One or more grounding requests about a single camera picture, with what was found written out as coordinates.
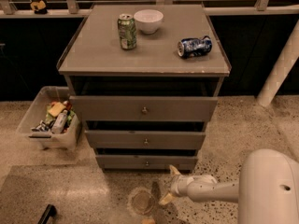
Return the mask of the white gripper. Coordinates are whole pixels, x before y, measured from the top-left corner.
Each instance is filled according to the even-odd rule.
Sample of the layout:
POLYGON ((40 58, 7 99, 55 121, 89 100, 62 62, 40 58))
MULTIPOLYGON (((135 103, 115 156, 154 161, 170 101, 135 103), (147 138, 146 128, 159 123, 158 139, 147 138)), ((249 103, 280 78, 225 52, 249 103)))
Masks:
POLYGON ((173 176, 170 193, 163 196, 159 201, 159 205, 167 205, 171 203, 175 197, 186 197, 188 186, 194 181, 194 177, 191 175, 181 175, 180 171, 174 165, 170 165, 169 169, 170 175, 173 176))

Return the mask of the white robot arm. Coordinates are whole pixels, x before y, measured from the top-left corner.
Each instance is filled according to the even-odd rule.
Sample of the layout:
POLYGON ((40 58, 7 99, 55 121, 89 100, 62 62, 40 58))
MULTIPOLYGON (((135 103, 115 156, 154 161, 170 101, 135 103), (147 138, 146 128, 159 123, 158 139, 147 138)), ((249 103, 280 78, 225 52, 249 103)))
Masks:
POLYGON ((169 191, 160 205, 187 197, 195 203, 238 204, 238 224, 299 224, 299 163, 272 149, 251 152, 239 179, 219 182, 212 175, 183 175, 170 167, 169 191))

